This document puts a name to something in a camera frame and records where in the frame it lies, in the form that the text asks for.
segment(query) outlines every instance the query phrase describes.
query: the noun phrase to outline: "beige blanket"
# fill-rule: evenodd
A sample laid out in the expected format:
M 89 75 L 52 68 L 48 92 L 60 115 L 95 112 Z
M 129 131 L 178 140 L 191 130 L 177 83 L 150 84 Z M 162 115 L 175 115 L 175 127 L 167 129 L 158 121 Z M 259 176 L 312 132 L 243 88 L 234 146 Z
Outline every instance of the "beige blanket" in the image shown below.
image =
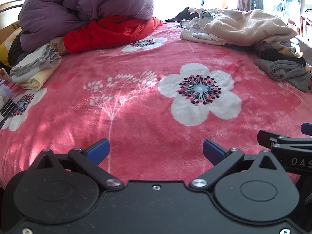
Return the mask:
M 60 56 L 69 54 L 68 50 L 64 46 L 64 37 L 57 37 L 50 40 L 49 44 L 54 48 L 55 52 L 58 52 Z
M 204 31 L 226 40 L 228 44 L 251 46 L 266 41 L 275 49 L 283 49 L 280 41 L 297 35 L 281 19 L 262 10 L 242 12 L 219 9 L 211 12 L 217 15 L 206 24 Z

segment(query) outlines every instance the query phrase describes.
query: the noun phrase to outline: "metal screw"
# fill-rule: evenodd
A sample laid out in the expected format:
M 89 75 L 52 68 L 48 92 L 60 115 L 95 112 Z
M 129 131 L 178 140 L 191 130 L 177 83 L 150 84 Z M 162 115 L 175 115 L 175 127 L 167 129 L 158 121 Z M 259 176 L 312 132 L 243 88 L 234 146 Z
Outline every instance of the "metal screw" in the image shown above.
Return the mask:
M 108 179 L 106 181 L 106 184 L 109 186 L 109 187 L 118 187 L 121 185 L 121 180 L 119 179 L 116 179 L 116 178 L 111 178 L 111 179 Z
M 283 229 L 280 231 L 280 234 L 291 234 L 291 230 L 290 229 Z
M 32 234 L 32 230 L 31 229 L 28 229 L 28 228 L 24 228 L 22 229 L 22 234 Z
M 205 187 L 207 185 L 207 181 L 201 178 L 194 179 L 191 184 L 195 187 Z
M 152 187 L 154 190 L 160 190 L 161 189 L 161 186 L 153 186 Z

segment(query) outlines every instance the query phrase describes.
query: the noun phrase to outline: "pink blanket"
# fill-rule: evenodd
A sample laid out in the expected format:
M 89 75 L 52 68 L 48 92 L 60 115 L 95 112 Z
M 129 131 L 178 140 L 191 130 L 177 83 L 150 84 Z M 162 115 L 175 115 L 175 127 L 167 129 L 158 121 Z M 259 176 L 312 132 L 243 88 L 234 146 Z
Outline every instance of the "pink blanket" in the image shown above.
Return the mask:
M 254 154 L 261 129 L 304 137 L 311 93 L 271 80 L 245 52 L 180 31 L 165 24 L 127 46 L 68 55 L 38 92 L 14 86 L 18 110 L 0 130 L 2 186 L 44 148 L 66 153 L 101 138 L 111 152 L 100 166 L 124 181 L 188 182 L 212 167 L 206 138 Z

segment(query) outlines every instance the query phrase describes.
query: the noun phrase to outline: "yellow pillow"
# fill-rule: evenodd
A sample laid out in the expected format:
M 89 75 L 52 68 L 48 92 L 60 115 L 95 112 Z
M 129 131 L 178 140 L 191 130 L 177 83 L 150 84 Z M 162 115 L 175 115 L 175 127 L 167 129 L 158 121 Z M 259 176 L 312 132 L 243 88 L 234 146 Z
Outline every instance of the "yellow pillow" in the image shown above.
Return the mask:
M 9 65 L 9 62 L 7 61 L 7 56 L 9 54 L 9 50 L 11 48 L 11 45 L 13 43 L 13 40 L 15 40 L 16 36 L 19 35 L 21 32 L 21 27 L 18 27 L 12 34 L 7 37 L 7 39 L 1 43 L 0 45 L 0 62 L 2 62 L 4 65 L 11 68 L 12 66 Z

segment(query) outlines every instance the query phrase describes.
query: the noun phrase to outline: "white flower pattern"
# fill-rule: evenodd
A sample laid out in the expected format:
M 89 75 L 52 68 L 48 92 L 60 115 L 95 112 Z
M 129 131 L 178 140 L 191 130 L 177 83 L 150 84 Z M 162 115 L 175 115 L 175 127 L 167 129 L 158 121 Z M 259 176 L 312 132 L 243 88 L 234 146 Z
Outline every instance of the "white flower pattern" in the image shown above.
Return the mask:
M 14 98 L 13 101 L 16 103 L 16 108 L 9 118 L 7 118 L 1 129 L 9 128 L 10 131 L 18 130 L 23 121 L 26 120 L 29 109 L 37 104 L 46 92 L 47 88 L 43 88 L 39 91 L 28 90 L 24 94 Z
M 130 53 L 138 51 L 139 49 L 149 50 L 162 46 L 163 42 L 165 41 L 167 41 L 166 38 L 154 38 L 153 36 L 148 36 L 142 40 L 138 40 L 125 46 L 122 51 L 125 53 Z
M 203 64 L 186 64 L 180 74 L 163 77 L 159 92 L 174 98 L 171 113 L 185 126 L 202 124 L 211 111 L 220 119 L 232 119 L 241 111 L 241 99 L 230 90 L 232 77 L 221 70 L 209 72 Z

